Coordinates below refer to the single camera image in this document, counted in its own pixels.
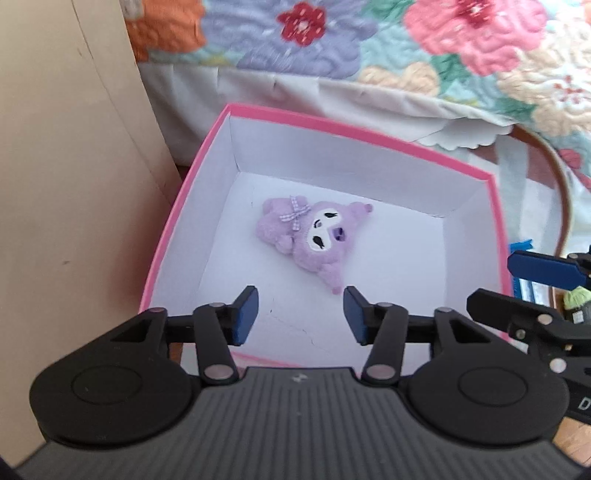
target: floral quilt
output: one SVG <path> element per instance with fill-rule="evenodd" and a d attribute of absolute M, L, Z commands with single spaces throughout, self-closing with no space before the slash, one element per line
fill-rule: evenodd
<path fill-rule="evenodd" d="M 136 59 L 342 79 L 514 118 L 591 191 L 591 0 L 120 0 Z"/>

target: green yarn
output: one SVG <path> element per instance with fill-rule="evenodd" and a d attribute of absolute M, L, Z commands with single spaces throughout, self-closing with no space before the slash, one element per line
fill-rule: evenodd
<path fill-rule="evenodd" d="M 591 301 L 591 291 L 584 287 L 577 287 L 564 295 L 564 309 L 574 310 L 581 308 L 588 301 Z"/>

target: red flower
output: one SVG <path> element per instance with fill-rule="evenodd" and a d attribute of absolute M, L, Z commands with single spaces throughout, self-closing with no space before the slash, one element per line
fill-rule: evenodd
<path fill-rule="evenodd" d="M 281 32 L 285 40 L 294 40 L 302 47 L 307 47 L 324 35 L 326 12 L 324 8 L 314 8 L 307 2 L 300 2 L 291 11 L 280 14 L 277 20 L 285 25 Z"/>
<path fill-rule="evenodd" d="M 456 15 L 465 18 L 475 28 L 488 23 L 493 13 L 492 0 L 457 0 Z"/>

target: wooden floor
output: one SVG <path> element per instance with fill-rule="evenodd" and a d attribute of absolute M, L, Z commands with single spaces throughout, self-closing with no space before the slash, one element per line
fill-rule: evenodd
<path fill-rule="evenodd" d="M 569 457 L 582 465 L 591 465 L 591 426 L 564 419 L 554 443 Z"/>

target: purple plush toy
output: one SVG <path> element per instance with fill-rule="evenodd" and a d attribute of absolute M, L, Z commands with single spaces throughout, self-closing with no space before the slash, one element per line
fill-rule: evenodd
<path fill-rule="evenodd" d="M 340 294 L 341 262 L 357 228 L 373 209 L 361 202 L 318 202 L 310 207 L 303 196 L 269 199 L 263 204 L 256 235 L 279 252 L 293 254 L 297 265 L 318 273 L 332 293 Z"/>

